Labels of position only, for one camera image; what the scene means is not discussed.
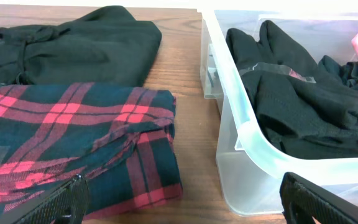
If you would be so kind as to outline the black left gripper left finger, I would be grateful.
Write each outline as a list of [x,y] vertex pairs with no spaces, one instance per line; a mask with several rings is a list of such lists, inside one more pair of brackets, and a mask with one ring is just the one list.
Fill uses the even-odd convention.
[[0,216],[0,224],[81,224],[89,202],[82,175],[22,203]]

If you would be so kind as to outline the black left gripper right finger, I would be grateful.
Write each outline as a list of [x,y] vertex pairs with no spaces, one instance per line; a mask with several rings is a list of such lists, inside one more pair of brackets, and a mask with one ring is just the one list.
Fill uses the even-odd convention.
[[358,224],[358,206],[287,172],[280,186],[287,224]]

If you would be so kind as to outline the clear plastic storage bin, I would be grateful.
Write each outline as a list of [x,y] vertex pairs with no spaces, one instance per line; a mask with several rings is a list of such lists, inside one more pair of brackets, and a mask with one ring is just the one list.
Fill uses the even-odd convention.
[[204,97],[221,114],[216,163],[223,197],[242,216],[282,211],[279,188],[294,172],[358,205],[358,157],[299,159],[274,147],[264,136],[226,43],[239,29],[254,39],[272,21],[319,62],[325,55],[340,65],[358,62],[351,39],[358,13],[288,14],[274,11],[203,10],[200,78]]

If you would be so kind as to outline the red navy plaid shirt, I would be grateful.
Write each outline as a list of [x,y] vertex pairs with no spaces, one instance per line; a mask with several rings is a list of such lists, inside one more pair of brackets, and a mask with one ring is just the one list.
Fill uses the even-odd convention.
[[87,218],[180,198],[176,99],[108,83],[0,84],[0,215],[75,175]]

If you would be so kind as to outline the black garment with tape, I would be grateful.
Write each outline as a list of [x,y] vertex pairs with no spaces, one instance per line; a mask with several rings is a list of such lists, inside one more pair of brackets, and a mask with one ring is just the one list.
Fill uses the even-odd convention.
[[320,69],[272,21],[261,24],[258,39],[231,28],[226,43],[274,147],[299,159],[358,157],[358,91]]

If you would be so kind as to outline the dark navy garment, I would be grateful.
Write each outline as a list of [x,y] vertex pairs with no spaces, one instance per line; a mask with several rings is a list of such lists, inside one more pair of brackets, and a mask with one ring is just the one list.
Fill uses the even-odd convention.
[[343,85],[358,91],[358,62],[347,62],[340,65],[331,57],[325,55],[318,63],[318,67],[328,72]]

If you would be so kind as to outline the large black hoodie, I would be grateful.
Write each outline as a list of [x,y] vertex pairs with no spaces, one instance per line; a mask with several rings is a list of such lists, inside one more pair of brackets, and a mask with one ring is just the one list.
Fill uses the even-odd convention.
[[142,86],[162,33],[122,6],[60,25],[0,28],[0,84],[85,82]]

